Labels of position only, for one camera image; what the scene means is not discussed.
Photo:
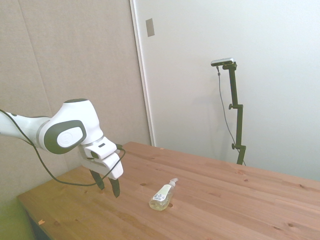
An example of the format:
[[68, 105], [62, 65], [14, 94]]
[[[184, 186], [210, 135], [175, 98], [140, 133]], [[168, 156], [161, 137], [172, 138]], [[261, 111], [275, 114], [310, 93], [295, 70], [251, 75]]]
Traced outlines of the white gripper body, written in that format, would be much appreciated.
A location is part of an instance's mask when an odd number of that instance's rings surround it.
[[100, 150], [89, 150], [87, 152], [80, 150], [81, 164], [103, 176], [117, 180], [124, 173], [123, 166], [119, 156], [120, 151], [105, 152]]

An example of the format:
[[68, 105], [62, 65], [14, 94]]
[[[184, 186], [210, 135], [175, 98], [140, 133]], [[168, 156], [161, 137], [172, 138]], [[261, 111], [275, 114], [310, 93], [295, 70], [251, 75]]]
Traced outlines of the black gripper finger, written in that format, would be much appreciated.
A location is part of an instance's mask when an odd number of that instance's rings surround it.
[[91, 173], [94, 181], [96, 182], [97, 186], [99, 187], [99, 189], [103, 190], [105, 188], [105, 184], [104, 184], [100, 174], [98, 172], [93, 171], [93, 170], [90, 170], [90, 173]]
[[110, 182], [111, 187], [112, 187], [113, 195], [116, 198], [118, 198], [120, 196], [120, 193], [121, 193], [119, 180], [118, 179], [109, 178], [109, 182]]

